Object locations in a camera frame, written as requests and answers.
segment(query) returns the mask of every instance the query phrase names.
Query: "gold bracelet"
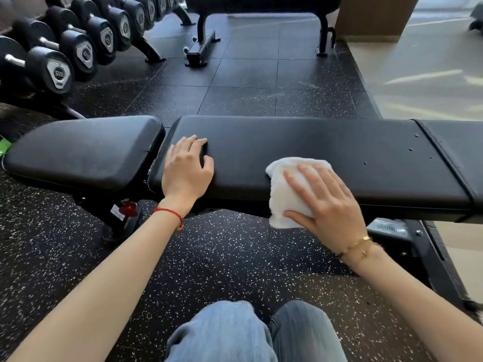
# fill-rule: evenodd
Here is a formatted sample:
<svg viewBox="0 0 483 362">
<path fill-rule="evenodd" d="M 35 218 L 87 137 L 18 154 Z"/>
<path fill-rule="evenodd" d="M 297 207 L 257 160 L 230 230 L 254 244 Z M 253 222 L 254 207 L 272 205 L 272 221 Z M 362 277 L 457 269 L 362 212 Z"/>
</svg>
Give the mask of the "gold bracelet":
<svg viewBox="0 0 483 362">
<path fill-rule="evenodd" d="M 351 246 L 347 247 L 342 253 L 339 254 L 339 258 L 342 258 L 344 255 L 346 255 L 351 249 L 355 248 L 357 245 L 363 243 L 364 241 L 372 241 L 372 238 L 370 236 L 365 236 L 361 237 L 358 241 L 353 243 Z"/>
</svg>

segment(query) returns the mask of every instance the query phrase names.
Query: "bracelet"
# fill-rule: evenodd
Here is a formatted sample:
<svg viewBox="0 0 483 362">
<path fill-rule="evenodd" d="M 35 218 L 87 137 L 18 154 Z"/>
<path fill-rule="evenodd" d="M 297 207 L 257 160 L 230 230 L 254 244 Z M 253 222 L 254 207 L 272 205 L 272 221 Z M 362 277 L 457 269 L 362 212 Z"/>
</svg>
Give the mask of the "bracelet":
<svg viewBox="0 0 483 362">
<path fill-rule="evenodd" d="M 153 213 L 155 213 L 157 211 L 167 211 L 167 212 L 171 212 L 172 214 L 178 216 L 178 218 L 180 219 L 180 224 L 176 228 L 175 232 L 179 232 L 183 229 L 183 217 L 181 217 L 181 215 L 178 212 L 173 211 L 172 209 L 169 209 L 169 208 L 161 208 L 161 207 L 156 207 L 155 209 L 153 209 Z"/>
<path fill-rule="evenodd" d="M 353 243 L 351 246 L 347 247 L 342 253 L 339 254 L 339 259 L 346 255 L 351 249 L 355 248 L 357 245 L 365 242 L 365 241 L 372 241 L 370 236 L 361 237 L 358 241 Z"/>
</svg>

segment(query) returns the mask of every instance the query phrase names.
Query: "blue jeans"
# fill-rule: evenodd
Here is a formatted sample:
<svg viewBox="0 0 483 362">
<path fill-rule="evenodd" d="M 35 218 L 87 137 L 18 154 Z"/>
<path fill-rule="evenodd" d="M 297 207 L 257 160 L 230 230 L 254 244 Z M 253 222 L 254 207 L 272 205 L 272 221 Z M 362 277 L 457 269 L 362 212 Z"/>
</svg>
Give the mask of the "blue jeans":
<svg viewBox="0 0 483 362">
<path fill-rule="evenodd" d="M 168 340 L 166 362 L 347 362 L 329 318 L 290 301 L 269 328 L 247 301 L 218 301 L 181 325 Z"/>
</svg>

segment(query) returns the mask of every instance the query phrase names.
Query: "left hand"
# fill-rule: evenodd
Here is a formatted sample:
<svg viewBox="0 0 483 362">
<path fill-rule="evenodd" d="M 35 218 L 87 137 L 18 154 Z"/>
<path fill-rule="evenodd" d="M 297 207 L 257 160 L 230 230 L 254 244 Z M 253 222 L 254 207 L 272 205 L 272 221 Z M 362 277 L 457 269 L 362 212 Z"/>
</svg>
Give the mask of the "left hand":
<svg viewBox="0 0 483 362">
<path fill-rule="evenodd" d="M 214 173 L 213 158 L 205 155 L 203 167 L 199 163 L 202 146 L 208 140 L 196 138 L 195 135 L 183 137 L 176 145 L 171 145 L 166 154 L 161 182 L 165 200 L 174 199 L 179 204 L 186 204 L 188 212 L 205 194 Z"/>
</svg>

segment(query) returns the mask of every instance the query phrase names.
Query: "speckled rubber flooring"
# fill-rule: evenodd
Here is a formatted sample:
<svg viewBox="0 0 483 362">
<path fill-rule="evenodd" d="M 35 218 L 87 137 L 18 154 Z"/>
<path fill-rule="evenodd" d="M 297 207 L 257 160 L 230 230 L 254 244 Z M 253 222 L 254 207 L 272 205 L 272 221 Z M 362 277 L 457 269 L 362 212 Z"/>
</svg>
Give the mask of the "speckled rubber flooring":
<svg viewBox="0 0 483 362">
<path fill-rule="evenodd" d="M 174 15 L 149 33 L 168 60 L 150 66 L 132 48 L 78 86 L 69 104 L 87 117 L 184 114 L 379 117 L 348 48 L 317 59 L 312 16 L 214 15 L 222 40 L 205 69 L 183 65 L 196 27 Z M 15 141 L 52 121 L 0 105 L 0 134 Z M 149 212 L 154 203 L 142 204 Z M 101 223 L 63 194 L 27 188 L 0 172 L 0 361 L 112 251 Z M 322 308 L 350 362 L 432 360 L 414 333 L 365 282 L 302 230 L 230 211 L 186 220 L 171 239 L 108 360 L 160 361 L 167 338 L 203 306 L 248 300 L 264 321 L 291 299 Z"/>
</svg>

